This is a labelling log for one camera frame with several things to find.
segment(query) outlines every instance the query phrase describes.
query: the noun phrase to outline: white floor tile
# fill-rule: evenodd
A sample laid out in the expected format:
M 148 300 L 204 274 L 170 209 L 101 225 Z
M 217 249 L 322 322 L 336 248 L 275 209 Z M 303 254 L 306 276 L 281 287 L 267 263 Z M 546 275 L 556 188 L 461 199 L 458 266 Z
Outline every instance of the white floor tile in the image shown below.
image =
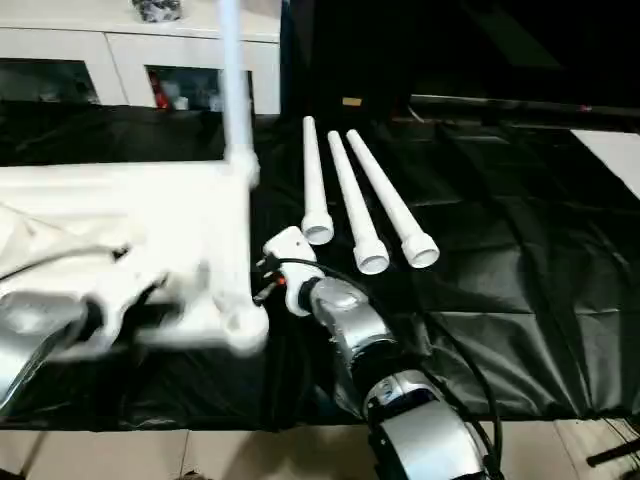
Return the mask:
M 632 438 L 623 422 L 612 422 L 628 440 Z M 591 468 L 586 458 L 622 444 L 618 434 L 604 421 L 566 420 L 555 422 L 571 455 L 580 480 L 617 480 L 634 467 L 630 456 Z
M 491 431 L 491 424 L 483 426 Z M 578 480 L 553 422 L 504 422 L 502 429 L 507 480 Z
M 173 480 L 187 432 L 53 432 L 29 480 Z
M 215 480 L 374 480 L 366 427 L 191 432 L 185 471 Z
M 22 470 L 39 432 L 0 431 L 0 468 L 11 473 Z

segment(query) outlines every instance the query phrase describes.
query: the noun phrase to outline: white pvc pipe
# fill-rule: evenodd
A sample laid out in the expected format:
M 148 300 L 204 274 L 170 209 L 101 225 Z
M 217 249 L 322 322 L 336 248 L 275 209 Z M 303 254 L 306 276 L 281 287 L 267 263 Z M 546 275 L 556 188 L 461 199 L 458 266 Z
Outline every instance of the white pvc pipe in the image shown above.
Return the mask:
M 322 181 L 320 151 L 313 117 L 304 117 L 304 207 L 302 233 L 312 245 L 324 245 L 333 238 L 333 221 L 327 212 Z
M 438 246 L 422 230 L 358 132 L 349 130 L 347 139 L 402 241 L 402 251 L 409 265 L 424 268 L 435 263 L 440 256 Z
M 253 151 L 249 87 L 240 42 L 240 15 L 237 0 L 220 0 L 220 27 L 224 68 L 222 94 L 224 100 L 224 157 L 257 183 L 258 161 Z
M 342 197 L 351 223 L 351 231 L 356 246 L 353 255 L 358 270 L 366 275 L 374 275 L 384 271 L 389 266 L 389 253 L 384 243 L 378 238 L 373 221 L 362 197 L 358 181 L 353 173 L 347 152 L 344 150 L 338 132 L 329 132 L 329 146 L 333 162 L 338 173 L 338 181 L 342 190 Z

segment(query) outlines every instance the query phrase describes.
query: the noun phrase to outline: small yellow label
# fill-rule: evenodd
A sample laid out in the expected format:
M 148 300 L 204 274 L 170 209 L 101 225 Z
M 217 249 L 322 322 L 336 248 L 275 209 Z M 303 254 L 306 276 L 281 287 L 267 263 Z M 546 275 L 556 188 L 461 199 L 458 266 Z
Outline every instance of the small yellow label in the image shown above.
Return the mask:
M 342 97 L 342 104 L 346 107 L 359 107 L 362 105 L 361 98 Z

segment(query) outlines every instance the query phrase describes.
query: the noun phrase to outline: black cable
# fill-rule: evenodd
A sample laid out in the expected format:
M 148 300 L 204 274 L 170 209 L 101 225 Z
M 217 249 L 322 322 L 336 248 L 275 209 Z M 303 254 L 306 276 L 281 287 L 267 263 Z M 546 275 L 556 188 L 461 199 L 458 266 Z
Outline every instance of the black cable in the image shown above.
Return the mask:
M 493 445 L 496 453 L 496 462 L 498 466 L 502 461 L 502 422 L 500 420 L 500 414 L 498 413 L 498 405 L 496 402 L 496 397 L 493 394 L 493 390 L 487 381 L 487 377 L 484 376 L 482 370 L 478 367 L 476 362 L 471 358 L 469 353 L 467 352 L 466 347 L 454 337 L 449 330 L 447 330 L 440 322 L 438 322 L 435 318 L 430 316 L 427 317 L 431 324 L 436 327 L 442 335 L 444 335 L 447 340 L 453 345 L 453 347 L 460 354 L 464 362 L 467 364 L 474 377 L 480 384 L 484 392 L 484 396 L 487 398 L 487 403 L 489 404 L 489 414 L 491 415 L 493 422 Z
M 377 305 L 381 305 L 381 302 L 377 301 L 375 299 L 375 297 L 373 297 L 370 293 L 367 292 L 367 289 L 362 287 L 358 282 L 356 282 L 355 280 L 353 280 L 352 278 L 350 278 L 348 275 L 345 275 L 344 273 L 335 270 L 334 268 L 328 267 L 326 265 L 323 265 L 321 263 L 312 261 L 312 260 L 304 260 L 301 258 L 276 258 L 271 256 L 270 258 L 267 258 L 267 262 L 273 262 L 275 263 L 277 266 L 280 266 L 283 263 L 299 263 L 302 265 L 309 265 L 312 267 L 316 267 L 320 270 L 322 270 L 324 273 L 329 274 L 331 276 L 334 276 L 340 280 L 343 280 L 347 283 L 350 283 L 351 285 L 355 286 L 356 288 L 361 289 L 365 294 L 368 295 L 370 301 L 372 303 L 375 303 Z M 500 420 L 500 415 L 498 413 L 498 407 L 497 407 L 497 402 L 496 402 L 496 398 L 495 395 L 493 394 L 493 390 L 491 389 L 491 385 L 489 385 L 489 382 L 487 381 L 487 378 L 484 376 L 484 374 L 482 373 L 482 371 L 480 370 L 480 368 L 478 367 L 478 365 L 475 363 L 475 361 L 473 360 L 473 358 L 469 355 L 469 353 L 467 352 L 466 347 L 458 340 L 456 339 L 450 332 L 449 330 L 447 330 L 443 325 L 441 325 L 436 319 L 432 318 L 432 317 L 427 317 L 428 320 L 431 322 L 432 325 L 434 325 L 439 331 L 440 333 L 442 333 L 447 340 L 449 340 L 449 342 L 453 345 L 453 347 L 456 349 L 456 351 L 458 352 L 458 354 L 460 354 L 460 356 L 462 357 L 462 359 L 464 360 L 464 362 L 467 364 L 467 366 L 469 367 L 469 369 L 471 370 L 471 372 L 473 373 L 474 377 L 476 378 L 476 380 L 478 381 L 478 383 L 480 384 L 480 387 L 482 388 L 484 395 L 487 399 L 487 403 L 489 405 L 489 413 L 492 417 L 492 423 L 493 423 L 493 437 L 494 437 L 494 441 L 493 441 L 493 446 L 491 446 L 491 442 L 489 441 L 488 436 L 486 435 L 486 432 L 484 432 L 484 429 L 482 428 L 482 426 L 479 424 L 479 422 L 475 421 L 475 423 L 477 423 L 477 426 L 480 428 L 480 430 L 482 430 L 484 433 L 480 433 L 478 431 L 478 435 L 480 436 L 480 439 L 482 440 L 483 444 L 485 444 L 485 448 L 487 449 L 487 453 L 488 455 L 494 460 L 495 465 L 493 465 L 493 470 L 497 470 L 497 474 L 498 475 L 502 475 L 500 473 L 500 463 L 502 461 L 502 422 Z M 468 410 L 466 409 L 466 407 L 464 407 L 464 404 L 457 398 L 455 397 L 455 395 L 453 395 L 453 393 L 450 392 L 451 398 L 455 399 L 453 400 L 454 403 L 456 403 L 458 406 L 462 406 L 462 408 L 468 412 Z M 471 415 L 469 414 L 469 421 L 471 422 L 471 424 L 474 426 L 474 429 L 478 430 L 478 428 L 476 427 L 476 425 L 474 425 L 474 421 L 471 418 Z
M 429 371 L 425 368 L 422 369 L 422 373 L 427 377 L 427 379 L 433 383 L 433 385 L 440 390 L 442 395 L 444 396 L 447 403 L 451 404 L 455 410 L 457 410 L 460 417 L 469 422 L 473 429 L 476 431 L 478 436 L 480 437 L 480 441 L 484 445 L 484 448 L 487 450 L 489 455 L 495 456 L 495 448 L 489 439 L 489 435 L 487 435 L 486 430 L 480 425 L 480 422 L 471 415 L 469 409 L 462 403 L 462 400 L 458 398 L 445 384 L 438 380 L 433 374 L 429 373 Z
M 66 258 L 79 257 L 84 255 L 109 254 L 109 255 L 112 255 L 114 259 L 117 259 L 120 256 L 122 256 L 123 253 L 124 251 L 116 250 L 109 247 L 94 246 L 94 247 L 75 248 L 73 250 L 67 250 L 65 252 L 56 253 L 53 255 L 39 258 L 38 260 L 35 260 L 33 262 L 26 263 L 21 267 L 16 268 L 15 270 L 12 270 L 10 272 L 0 275 L 0 282 L 9 280 L 17 275 L 20 275 L 21 273 L 25 273 L 25 272 L 28 272 L 29 270 L 33 270 L 34 268 L 42 267 L 44 265 L 48 265 L 50 263 L 54 263 L 54 262 L 57 262 L 58 260 L 63 260 Z
M 316 267 L 319 270 L 322 270 L 324 273 L 331 275 L 332 277 L 336 277 L 339 280 L 342 280 L 343 282 L 347 282 L 350 283 L 351 285 L 353 285 L 354 287 L 358 288 L 359 290 L 362 290 L 364 293 L 367 294 L 367 296 L 371 297 L 371 295 L 369 294 L 369 292 L 367 291 L 367 288 L 364 285 L 361 285 L 360 283 L 356 282 L 353 278 L 351 278 L 349 275 L 342 273 L 339 270 L 336 270 L 334 268 L 328 267 L 326 265 L 323 265 L 321 263 L 318 262 L 314 262 L 313 260 L 304 260 L 302 258 L 276 258 L 276 257 L 272 257 L 273 260 L 271 260 L 269 257 L 267 257 L 267 262 L 271 262 L 273 261 L 274 263 L 277 264 L 277 266 L 283 264 L 283 263 L 299 263 L 301 265 L 309 265 L 311 267 Z M 269 269 L 273 269 L 275 270 L 277 267 L 270 267 L 269 263 L 267 263 L 267 268 Z
M 624 422 L 624 425 L 627 427 L 627 430 L 629 430 L 629 433 L 631 435 L 633 435 L 635 438 L 638 438 L 640 436 L 640 431 L 638 431 L 638 428 L 634 426 L 634 424 L 632 424 L 628 418 L 625 418 L 622 421 Z

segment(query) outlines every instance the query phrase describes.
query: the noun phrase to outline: table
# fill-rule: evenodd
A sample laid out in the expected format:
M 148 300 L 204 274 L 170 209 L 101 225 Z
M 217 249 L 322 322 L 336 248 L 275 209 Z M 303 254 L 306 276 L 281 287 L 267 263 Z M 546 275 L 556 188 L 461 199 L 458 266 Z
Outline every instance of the table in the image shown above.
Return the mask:
M 303 216 L 300 119 L 260 118 L 260 185 L 252 194 L 252 250 Z M 364 278 L 329 156 L 320 142 L 336 235 L 316 253 L 355 276 L 392 312 L 410 347 L 431 357 L 479 418 L 487 406 L 433 315 L 471 351 L 505 419 L 630 416 L 640 411 L 640 202 L 568 130 L 407 123 L 356 127 L 441 257 L 413 270 L 363 173 L 357 170 L 392 263 Z M 221 119 L 131 107 L 0 106 L 4 165 L 221 158 Z M 327 344 L 311 319 L 266 304 L 265 350 L 127 349 L 94 362 L 47 365 L 3 428 L 58 430 L 268 429 L 355 419 L 319 386 L 330 380 Z M 148 315 L 149 312 L 131 312 Z

